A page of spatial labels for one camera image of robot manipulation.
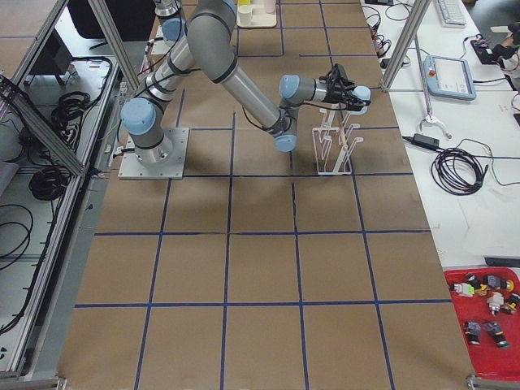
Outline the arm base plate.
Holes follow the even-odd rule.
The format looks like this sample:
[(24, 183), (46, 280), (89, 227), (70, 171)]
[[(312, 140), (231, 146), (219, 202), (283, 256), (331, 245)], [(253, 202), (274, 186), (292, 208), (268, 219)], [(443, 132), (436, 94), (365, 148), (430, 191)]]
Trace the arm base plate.
[(162, 143), (153, 149), (140, 149), (131, 136), (119, 166), (121, 180), (182, 180), (189, 144), (189, 128), (165, 128)]

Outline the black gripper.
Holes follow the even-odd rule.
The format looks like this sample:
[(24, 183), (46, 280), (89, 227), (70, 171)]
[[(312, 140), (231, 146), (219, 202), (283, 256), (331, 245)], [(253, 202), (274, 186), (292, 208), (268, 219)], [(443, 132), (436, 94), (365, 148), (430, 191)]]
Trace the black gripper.
[(352, 102), (352, 91), (356, 84), (341, 76), (328, 76), (325, 78), (326, 94), (323, 99), (326, 103), (344, 103), (345, 110), (349, 113), (366, 113), (369, 103), (365, 101)]

